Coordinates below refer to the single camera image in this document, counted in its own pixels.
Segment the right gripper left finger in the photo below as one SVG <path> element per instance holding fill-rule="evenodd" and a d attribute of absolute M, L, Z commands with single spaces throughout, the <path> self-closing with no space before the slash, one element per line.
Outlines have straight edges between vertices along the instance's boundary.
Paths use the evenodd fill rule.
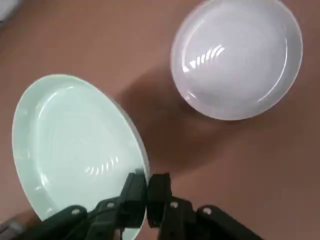
<path fill-rule="evenodd" d="M 32 231 L 33 240 L 112 240 L 117 230 L 138 229 L 146 211 L 147 184 L 142 173 L 129 173 L 117 197 L 100 201 L 88 212 L 69 206 Z"/>

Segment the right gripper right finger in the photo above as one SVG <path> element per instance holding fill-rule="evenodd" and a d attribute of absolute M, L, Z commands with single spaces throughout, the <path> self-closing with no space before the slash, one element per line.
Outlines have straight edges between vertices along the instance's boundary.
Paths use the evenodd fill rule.
<path fill-rule="evenodd" d="M 169 173 L 154 174 L 147 188 L 147 220 L 158 240 L 260 240 L 261 237 L 214 205 L 194 210 L 174 197 Z"/>

